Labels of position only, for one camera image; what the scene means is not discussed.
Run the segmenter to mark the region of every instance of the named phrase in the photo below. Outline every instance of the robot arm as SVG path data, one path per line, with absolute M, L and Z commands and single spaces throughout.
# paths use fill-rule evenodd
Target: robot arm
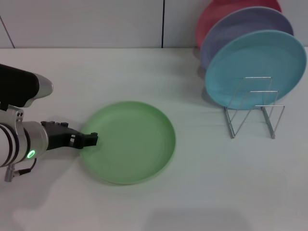
M 67 123 L 23 122 L 24 111 L 36 99 L 52 93 L 45 77 L 0 64 L 0 167 L 8 166 L 6 181 L 14 177 L 14 165 L 60 147 L 95 146 L 97 133 L 82 134 Z

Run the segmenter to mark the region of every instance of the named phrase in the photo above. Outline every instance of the dish rack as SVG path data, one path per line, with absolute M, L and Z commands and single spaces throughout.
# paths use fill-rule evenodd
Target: dish rack
M 251 81 L 253 79 L 260 79 L 260 80 L 263 80 L 263 81 L 268 81 L 270 80 L 270 84 L 269 84 L 269 88 L 267 90 L 251 90 L 251 91 L 248 91 L 241 103 L 240 103 L 240 106 L 236 109 L 234 115 L 232 118 L 230 118 L 230 115 L 229 115 L 229 110 L 231 110 L 229 107 L 231 106 L 235 96 L 237 95 L 238 91 L 240 90 L 242 84 L 245 82 L 245 81 Z M 280 120 L 281 120 L 281 117 L 283 115 L 283 112 L 284 112 L 284 109 L 285 109 L 285 106 L 284 105 L 276 105 L 277 103 L 277 99 L 278 99 L 278 96 L 279 96 L 279 91 L 277 90 L 271 90 L 271 86 L 272 86 L 272 77 L 244 77 L 241 82 L 239 83 L 238 87 L 236 88 L 235 92 L 234 92 L 234 95 L 233 97 L 231 98 L 229 104 L 227 107 L 224 107 L 223 110 L 224 110 L 224 114 L 225 114 L 225 117 L 226 117 L 226 121 L 227 121 L 227 124 L 228 124 L 228 128 L 229 128 L 229 131 L 230 131 L 230 134 L 231 134 L 231 138 L 234 139 L 236 137 L 236 135 L 238 134 L 238 132 L 240 131 L 241 127 L 243 126 L 244 122 L 246 121 L 246 119 L 248 118 L 249 114 L 251 113 L 252 110 L 256 110 L 258 108 L 260 108 L 260 110 L 262 111 L 263 113 L 263 116 L 265 118 L 265 122 L 269 128 L 269 133 L 270 133 L 270 137 L 272 139 L 275 139 L 275 133 L 276 133 L 276 130 L 277 130 L 277 127 L 280 123 Z M 253 106 L 247 113 L 247 115 L 245 116 L 244 120 L 242 121 L 242 123 L 240 124 L 239 128 L 237 129 L 237 131 L 234 131 L 234 128 L 233 128 L 233 125 L 232 125 L 232 121 L 234 120 L 235 116 L 237 115 L 238 111 L 243 107 L 243 104 L 244 102 L 246 101 L 247 97 L 251 94 L 264 94 L 265 93 L 265 100 L 264 100 L 264 105 L 255 105 Z M 275 97 L 275 101 L 273 103 L 273 105 L 267 105 L 266 104 L 266 101 L 267 101 L 267 98 L 268 98 L 268 95 L 269 94 L 276 94 L 276 97 Z M 271 111 L 270 111 L 270 114 L 268 115 L 267 111 L 266 111 L 266 108 L 267 107 L 271 107 Z M 270 117 L 272 115 L 272 112 L 273 112 L 273 109 L 275 107 L 279 107 L 279 108 L 282 108 L 282 111 L 280 113 L 280 116 L 279 116 L 279 119 L 277 121 L 277 124 L 275 126 L 275 128 L 273 128 L 271 122 L 270 122 Z

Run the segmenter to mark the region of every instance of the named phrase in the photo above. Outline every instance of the red plate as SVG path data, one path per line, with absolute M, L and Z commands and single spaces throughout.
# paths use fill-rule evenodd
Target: red plate
M 202 46 L 209 30 L 230 13 L 251 6 L 265 6 L 281 12 L 277 0 L 212 0 L 199 18 L 196 29 L 197 46 Z

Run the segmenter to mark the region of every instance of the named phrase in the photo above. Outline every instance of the white tabletop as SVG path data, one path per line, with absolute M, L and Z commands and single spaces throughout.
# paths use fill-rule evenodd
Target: white tabletop
M 76 150 L 47 152 L 30 174 L 0 181 L 0 230 L 308 230 L 308 72 L 279 102 L 286 109 L 275 140 L 260 111 L 232 140 L 222 109 L 204 93 L 196 56 L 192 49 L 0 50 L 1 64 L 54 84 L 51 96 L 25 109 L 26 121 L 80 129 L 100 108 L 134 100 L 162 110 L 177 135 L 169 167 L 132 186 L 102 184 Z

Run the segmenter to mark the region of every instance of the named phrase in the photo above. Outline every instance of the green plate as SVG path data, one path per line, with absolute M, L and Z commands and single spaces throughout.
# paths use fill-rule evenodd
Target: green plate
M 176 143 L 169 119 L 139 102 L 120 102 L 97 112 L 82 130 L 98 133 L 94 147 L 81 150 L 88 169 L 114 184 L 135 184 L 160 172 Z

